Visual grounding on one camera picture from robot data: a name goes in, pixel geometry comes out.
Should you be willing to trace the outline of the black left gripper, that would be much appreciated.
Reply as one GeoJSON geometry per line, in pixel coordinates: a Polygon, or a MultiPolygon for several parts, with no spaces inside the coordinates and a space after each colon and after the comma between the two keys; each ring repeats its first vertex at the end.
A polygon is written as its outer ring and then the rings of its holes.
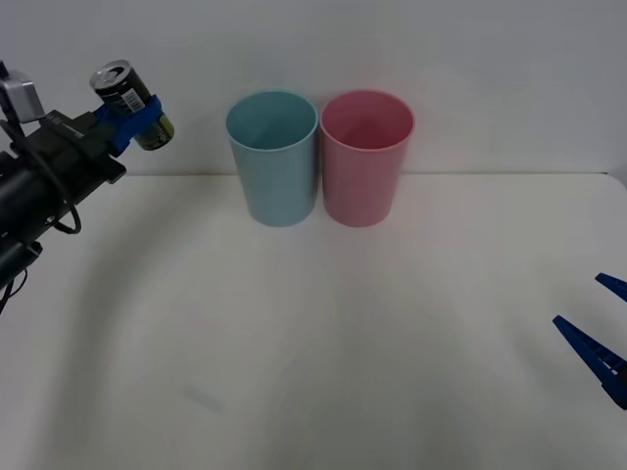
{"type": "Polygon", "coordinates": [[[93,113],[70,118],[54,110],[39,122],[27,142],[50,165],[75,202],[83,201],[97,188],[113,184],[126,174],[118,157],[137,136],[147,135],[144,150],[163,146],[160,137],[160,99],[153,95],[145,107],[118,115],[107,104],[93,113]]]}

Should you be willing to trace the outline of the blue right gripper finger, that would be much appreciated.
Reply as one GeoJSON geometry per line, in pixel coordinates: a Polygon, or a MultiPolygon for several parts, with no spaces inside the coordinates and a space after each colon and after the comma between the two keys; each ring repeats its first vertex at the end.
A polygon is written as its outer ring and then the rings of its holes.
{"type": "Polygon", "coordinates": [[[623,410],[626,409],[626,360],[614,353],[561,315],[553,324],[572,349],[601,382],[603,390],[623,410]]]}
{"type": "Polygon", "coordinates": [[[610,292],[623,301],[627,301],[627,282],[610,276],[605,273],[599,273],[595,280],[606,287],[610,292]]]}

